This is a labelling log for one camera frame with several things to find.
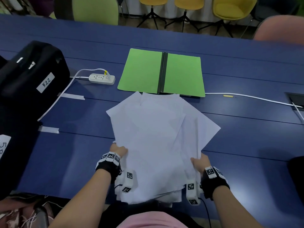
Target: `pink shirt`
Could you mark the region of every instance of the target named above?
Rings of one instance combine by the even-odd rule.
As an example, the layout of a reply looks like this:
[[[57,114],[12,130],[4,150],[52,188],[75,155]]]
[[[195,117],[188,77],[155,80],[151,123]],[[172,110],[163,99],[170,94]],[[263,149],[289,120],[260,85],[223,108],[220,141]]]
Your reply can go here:
[[[127,217],[117,228],[187,228],[165,212],[150,211]]]

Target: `pink chair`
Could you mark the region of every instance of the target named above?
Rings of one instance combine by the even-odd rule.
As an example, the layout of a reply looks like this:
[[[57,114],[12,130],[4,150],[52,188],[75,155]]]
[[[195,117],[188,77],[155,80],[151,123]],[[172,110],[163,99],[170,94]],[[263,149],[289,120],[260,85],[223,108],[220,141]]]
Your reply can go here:
[[[304,17],[291,15],[269,17],[261,23],[253,39],[304,45]]]

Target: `white power strip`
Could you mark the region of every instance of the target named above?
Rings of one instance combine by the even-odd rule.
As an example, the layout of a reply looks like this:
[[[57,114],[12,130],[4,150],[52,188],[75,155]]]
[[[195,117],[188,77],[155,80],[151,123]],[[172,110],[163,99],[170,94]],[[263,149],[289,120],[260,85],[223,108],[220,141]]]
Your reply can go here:
[[[113,85],[115,82],[115,76],[93,73],[89,76],[89,81],[91,83]]]

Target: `masking tape strip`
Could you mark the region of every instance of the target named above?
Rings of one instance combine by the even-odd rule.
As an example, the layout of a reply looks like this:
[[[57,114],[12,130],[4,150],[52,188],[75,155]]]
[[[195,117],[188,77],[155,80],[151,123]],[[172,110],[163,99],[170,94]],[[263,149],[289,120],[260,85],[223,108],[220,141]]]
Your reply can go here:
[[[59,133],[59,128],[40,126],[38,131],[47,133]]]
[[[75,94],[66,94],[64,93],[62,95],[62,97],[64,98],[73,98],[73,99],[79,99],[79,100],[85,100],[85,97],[84,96],[81,96],[81,95],[75,95]]]

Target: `label with number 522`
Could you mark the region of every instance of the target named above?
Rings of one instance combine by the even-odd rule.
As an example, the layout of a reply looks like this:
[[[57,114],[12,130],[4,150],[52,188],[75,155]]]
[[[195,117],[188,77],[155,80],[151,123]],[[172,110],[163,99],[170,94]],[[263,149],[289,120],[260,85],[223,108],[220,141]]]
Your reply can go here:
[[[36,88],[40,93],[42,93],[51,83],[52,80],[54,80],[55,76],[52,74],[52,72],[49,73],[49,75],[43,80],[43,82],[40,83],[40,85]]]
[[[7,145],[9,144],[9,141],[10,141],[11,137],[10,136],[7,136],[7,135],[0,135],[0,159],[7,147]]]

